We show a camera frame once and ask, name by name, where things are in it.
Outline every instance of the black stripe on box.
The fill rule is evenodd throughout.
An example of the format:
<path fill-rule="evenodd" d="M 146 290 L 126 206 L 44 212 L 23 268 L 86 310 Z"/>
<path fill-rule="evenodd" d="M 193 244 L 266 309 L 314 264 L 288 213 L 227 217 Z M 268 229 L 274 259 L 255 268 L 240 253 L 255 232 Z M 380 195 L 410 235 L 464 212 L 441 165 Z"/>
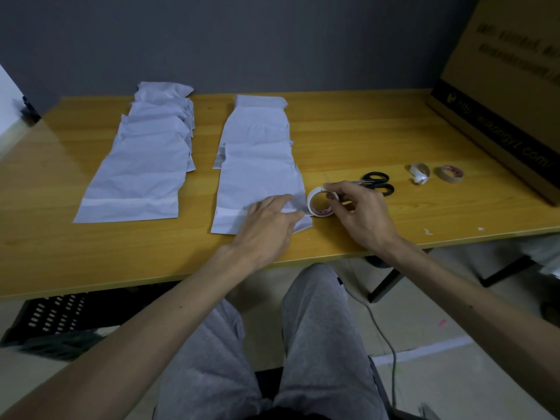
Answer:
<path fill-rule="evenodd" d="M 560 154 L 442 79 L 432 97 L 560 189 Z"/>

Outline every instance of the wooden table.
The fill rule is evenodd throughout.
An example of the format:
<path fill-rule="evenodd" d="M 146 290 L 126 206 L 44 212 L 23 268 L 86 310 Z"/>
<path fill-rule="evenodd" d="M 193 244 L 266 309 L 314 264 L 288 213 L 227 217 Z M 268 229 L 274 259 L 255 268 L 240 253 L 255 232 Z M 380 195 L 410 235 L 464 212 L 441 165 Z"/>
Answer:
<path fill-rule="evenodd" d="M 560 210 L 438 117 L 425 90 L 279 94 L 293 157 L 310 191 L 326 181 L 390 175 L 399 232 L 422 247 L 560 231 Z M 233 95 L 193 96 L 197 170 L 179 218 L 73 224 L 109 153 L 129 97 L 62 99 L 0 162 L 0 298 L 34 298 L 171 280 L 194 272 L 232 236 L 210 234 L 220 171 L 212 169 Z M 460 184 L 412 184 L 405 168 L 454 164 Z M 362 256 L 335 217 L 315 218 L 275 265 Z"/>

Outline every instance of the floor tape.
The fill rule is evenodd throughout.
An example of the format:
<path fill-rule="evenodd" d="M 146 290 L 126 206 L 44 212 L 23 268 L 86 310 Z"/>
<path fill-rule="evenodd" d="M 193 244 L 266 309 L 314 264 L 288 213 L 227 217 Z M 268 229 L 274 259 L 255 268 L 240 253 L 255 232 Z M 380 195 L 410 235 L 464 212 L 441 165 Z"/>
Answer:
<path fill-rule="evenodd" d="M 469 345 L 471 343 L 474 343 L 474 341 L 469 336 L 462 336 L 460 338 L 444 340 L 443 342 L 434 343 L 433 345 L 422 346 L 420 348 L 411 349 L 409 351 L 397 352 L 396 361 L 402 362 L 402 361 L 414 360 L 415 358 L 420 358 L 426 355 L 443 352 L 452 348 L 458 348 L 460 346 Z M 372 357 L 370 355 L 370 358 L 374 361 L 374 364 L 377 367 L 385 366 L 387 364 L 393 363 L 392 354 L 380 355 L 378 357 Z"/>

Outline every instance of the dark wall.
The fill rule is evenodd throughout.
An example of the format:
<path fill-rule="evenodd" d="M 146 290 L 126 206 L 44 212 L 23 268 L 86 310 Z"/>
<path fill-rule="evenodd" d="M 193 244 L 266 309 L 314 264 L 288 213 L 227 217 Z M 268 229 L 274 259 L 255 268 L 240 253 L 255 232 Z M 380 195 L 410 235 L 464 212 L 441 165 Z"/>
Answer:
<path fill-rule="evenodd" d="M 0 64 L 60 96 L 430 87 L 477 0 L 0 0 Z"/>

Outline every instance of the forearm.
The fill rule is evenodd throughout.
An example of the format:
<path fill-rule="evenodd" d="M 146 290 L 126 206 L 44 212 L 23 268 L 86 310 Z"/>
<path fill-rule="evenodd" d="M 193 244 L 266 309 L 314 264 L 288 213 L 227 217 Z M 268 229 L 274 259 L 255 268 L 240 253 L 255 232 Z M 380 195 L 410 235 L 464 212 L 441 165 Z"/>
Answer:
<path fill-rule="evenodd" d="M 136 405 L 188 336 L 252 271 L 222 247 L 185 281 L 19 401 L 11 419 L 122 419 Z"/>
<path fill-rule="evenodd" d="M 459 277 L 408 242 L 383 256 L 446 311 L 522 388 L 560 418 L 560 329 Z"/>

